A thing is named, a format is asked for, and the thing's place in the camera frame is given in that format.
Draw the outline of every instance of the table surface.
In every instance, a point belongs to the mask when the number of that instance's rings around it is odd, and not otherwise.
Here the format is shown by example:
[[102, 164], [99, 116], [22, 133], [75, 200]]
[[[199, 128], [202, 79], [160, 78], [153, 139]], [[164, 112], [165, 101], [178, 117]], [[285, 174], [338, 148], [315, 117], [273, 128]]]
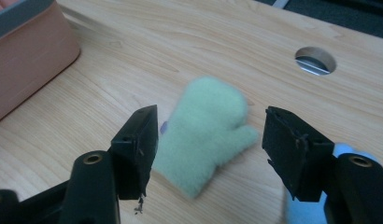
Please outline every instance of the table surface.
[[[69, 178], [73, 161], [110, 140], [138, 108], [168, 119], [185, 86], [211, 75], [248, 98], [258, 144], [220, 167], [195, 200], [152, 172], [144, 213], [121, 202], [123, 223], [281, 223], [284, 188], [262, 150], [265, 108], [288, 109], [335, 142], [383, 165], [383, 39], [250, 0], [59, 0], [79, 58], [0, 121], [0, 189], [21, 200]], [[337, 63], [302, 71], [314, 46]]]

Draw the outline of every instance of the green mitten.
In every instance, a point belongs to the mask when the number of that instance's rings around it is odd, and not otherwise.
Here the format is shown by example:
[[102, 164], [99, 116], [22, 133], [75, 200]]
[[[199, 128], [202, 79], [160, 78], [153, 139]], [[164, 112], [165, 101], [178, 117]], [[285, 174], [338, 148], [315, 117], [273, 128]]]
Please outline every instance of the green mitten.
[[196, 197], [217, 166], [256, 143], [247, 113], [239, 90], [214, 77], [194, 80], [168, 120], [153, 169]]

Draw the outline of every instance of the wood grain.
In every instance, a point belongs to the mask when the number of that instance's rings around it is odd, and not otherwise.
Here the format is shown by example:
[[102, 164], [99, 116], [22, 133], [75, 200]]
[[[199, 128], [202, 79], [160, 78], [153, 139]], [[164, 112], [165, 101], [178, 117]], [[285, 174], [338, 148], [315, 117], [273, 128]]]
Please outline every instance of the wood grain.
[[[248, 98], [262, 133], [269, 105], [383, 165], [383, 39], [249, 0], [59, 0], [78, 60], [0, 121], [0, 189], [24, 200], [69, 178], [73, 161], [107, 149], [138, 108], [168, 119], [188, 82], [219, 77]], [[309, 75], [295, 52], [330, 52], [336, 70]], [[195, 200], [152, 173], [142, 215], [123, 223], [281, 223], [284, 189], [261, 142], [218, 169]]]

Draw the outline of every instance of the wooden table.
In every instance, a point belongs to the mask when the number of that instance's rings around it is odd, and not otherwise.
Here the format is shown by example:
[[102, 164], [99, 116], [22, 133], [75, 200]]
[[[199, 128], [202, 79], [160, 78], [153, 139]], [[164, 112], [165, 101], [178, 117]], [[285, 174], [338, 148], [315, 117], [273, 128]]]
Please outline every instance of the wooden table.
[[[140, 107], [168, 119], [185, 86], [211, 75], [248, 98], [260, 141], [189, 200], [152, 172], [143, 215], [123, 223], [280, 223], [284, 188], [261, 148], [264, 109], [289, 109], [335, 142], [383, 165], [383, 39], [250, 0], [59, 0], [82, 52], [0, 121], [0, 189], [21, 200], [69, 178], [82, 153], [109, 142]], [[336, 70], [302, 71], [295, 52], [331, 53]]]

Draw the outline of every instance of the pink container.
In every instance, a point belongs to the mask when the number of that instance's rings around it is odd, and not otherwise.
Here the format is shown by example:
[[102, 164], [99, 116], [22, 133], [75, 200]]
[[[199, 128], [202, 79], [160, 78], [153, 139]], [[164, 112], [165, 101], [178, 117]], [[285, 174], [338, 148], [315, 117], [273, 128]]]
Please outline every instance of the pink container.
[[78, 55], [54, 0], [0, 0], [0, 119]]

